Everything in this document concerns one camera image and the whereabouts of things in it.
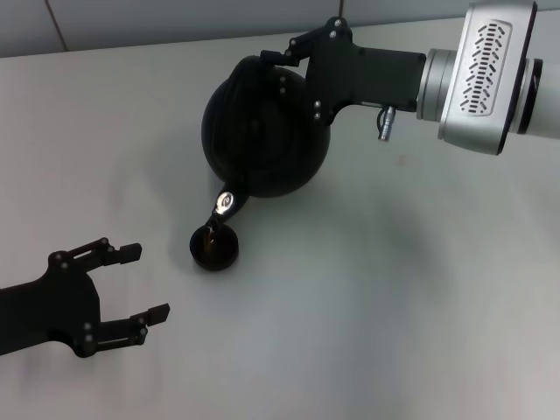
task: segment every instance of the white table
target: white table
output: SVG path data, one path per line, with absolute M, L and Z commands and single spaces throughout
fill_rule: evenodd
M 359 45 L 455 48 L 462 19 L 354 31 Z M 5 419 L 557 420 L 560 143 L 500 157 L 397 116 L 343 110 L 313 181 L 252 199 L 231 269 L 193 265 L 220 184 L 207 99 L 288 35 L 0 60 L 0 287 L 106 235 L 143 258 L 92 273 L 103 319 L 169 302 L 146 343 L 81 360 L 49 343 L 0 357 Z M 531 56 L 560 61 L 560 12 Z

